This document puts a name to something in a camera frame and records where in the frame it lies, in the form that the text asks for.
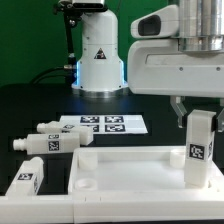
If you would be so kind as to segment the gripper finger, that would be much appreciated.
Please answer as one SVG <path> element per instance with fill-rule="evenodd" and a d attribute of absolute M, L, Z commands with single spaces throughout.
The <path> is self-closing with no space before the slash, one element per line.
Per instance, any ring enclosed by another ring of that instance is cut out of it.
<path fill-rule="evenodd" d="M 213 131 L 224 132 L 224 108 L 212 118 L 211 128 Z"/>

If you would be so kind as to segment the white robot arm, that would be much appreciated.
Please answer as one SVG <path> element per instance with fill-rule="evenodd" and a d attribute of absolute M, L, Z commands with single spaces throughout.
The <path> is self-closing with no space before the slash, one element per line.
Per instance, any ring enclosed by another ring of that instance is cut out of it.
<path fill-rule="evenodd" d="M 168 95 L 184 125 L 185 97 L 224 100 L 224 0 L 177 0 L 136 19 L 123 62 L 118 20 L 103 0 L 73 0 L 81 12 L 82 56 L 72 87 L 84 93 Z"/>

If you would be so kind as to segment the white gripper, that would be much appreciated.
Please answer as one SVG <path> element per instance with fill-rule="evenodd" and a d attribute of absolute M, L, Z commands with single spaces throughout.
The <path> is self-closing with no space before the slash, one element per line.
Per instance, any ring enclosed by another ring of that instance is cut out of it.
<path fill-rule="evenodd" d="M 128 52 L 127 79 L 135 94 L 169 95 L 186 126 L 185 98 L 224 98 L 224 52 L 182 53 L 174 39 L 141 40 Z"/>

